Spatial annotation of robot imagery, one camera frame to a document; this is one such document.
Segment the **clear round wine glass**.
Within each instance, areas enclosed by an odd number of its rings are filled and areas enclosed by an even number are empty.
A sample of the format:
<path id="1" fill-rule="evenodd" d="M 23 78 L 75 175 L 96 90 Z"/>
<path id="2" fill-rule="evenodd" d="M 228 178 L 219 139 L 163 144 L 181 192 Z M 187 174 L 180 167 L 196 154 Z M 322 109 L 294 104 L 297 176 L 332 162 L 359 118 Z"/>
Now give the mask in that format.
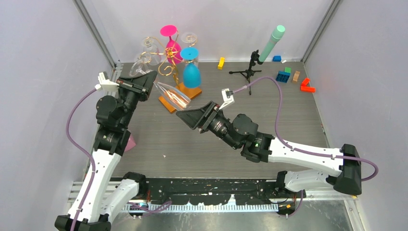
<path id="1" fill-rule="evenodd" d="M 152 70 L 148 66 L 150 61 L 151 55 L 146 51 L 142 52 L 130 68 L 129 76 L 136 77 L 137 75 L 145 75 L 151 72 Z"/>

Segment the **clear flute wine glass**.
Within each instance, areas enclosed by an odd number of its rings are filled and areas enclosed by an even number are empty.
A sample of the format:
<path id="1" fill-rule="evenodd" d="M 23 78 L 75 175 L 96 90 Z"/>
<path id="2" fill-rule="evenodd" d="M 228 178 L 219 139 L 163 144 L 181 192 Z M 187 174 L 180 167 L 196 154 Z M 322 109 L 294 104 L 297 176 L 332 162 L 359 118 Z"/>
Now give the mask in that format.
<path id="1" fill-rule="evenodd" d="M 159 81 L 155 81 L 154 85 L 165 101 L 177 111 L 186 109 L 191 102 L 191 99 L 176 87 Z"/>

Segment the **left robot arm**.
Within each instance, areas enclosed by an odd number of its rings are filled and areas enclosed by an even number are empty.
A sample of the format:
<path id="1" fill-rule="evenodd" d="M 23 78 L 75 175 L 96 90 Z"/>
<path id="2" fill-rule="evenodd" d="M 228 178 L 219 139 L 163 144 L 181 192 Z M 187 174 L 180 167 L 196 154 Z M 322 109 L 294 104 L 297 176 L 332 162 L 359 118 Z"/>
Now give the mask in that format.
<path id="1" fill-rule="evenodd" d="M 54 223 L 60 231 L 109 231 L 112 223 L 134 197 L 142 199 L 148 186 L 143 174 L 128 172 L 114 191 L 105 192 L 112 173 L 122 158 L 130 131 L 128 126 L 139 102 L 148 100 L 157 72 L 149 71 L 138 77 L 119 77 L 111 81 L 103 72 L 93 91 L 104 90 L 96 104 L 99 125 L 92 152 L 86 152 L 90 167 L 81 189 L 66 215 Z"/>

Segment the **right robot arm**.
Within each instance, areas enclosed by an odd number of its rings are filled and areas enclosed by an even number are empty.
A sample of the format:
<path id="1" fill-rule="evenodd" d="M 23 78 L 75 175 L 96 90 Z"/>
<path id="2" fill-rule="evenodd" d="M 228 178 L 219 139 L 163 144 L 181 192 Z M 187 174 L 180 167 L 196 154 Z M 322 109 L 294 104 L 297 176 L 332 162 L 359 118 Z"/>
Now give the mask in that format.
<path id="1" fill-rule="evenodd" d="M 351 144 L 319 148 L 280 141 L 271 134 L 259 132 L 258 124 L 245 114 L 238 114 L 233 120 L 226 118 L 213 101 L 199 109 L 178 111 L 176 115 L 191 129 L 212 132 L 231 148 L 240 150 L 246 160 L 306 167 L 304 171 L 278 173 L 274 189 L 280 197 L 316 188 L 332 188 L 348 195 L 362 193 L 361 161 Z"/>

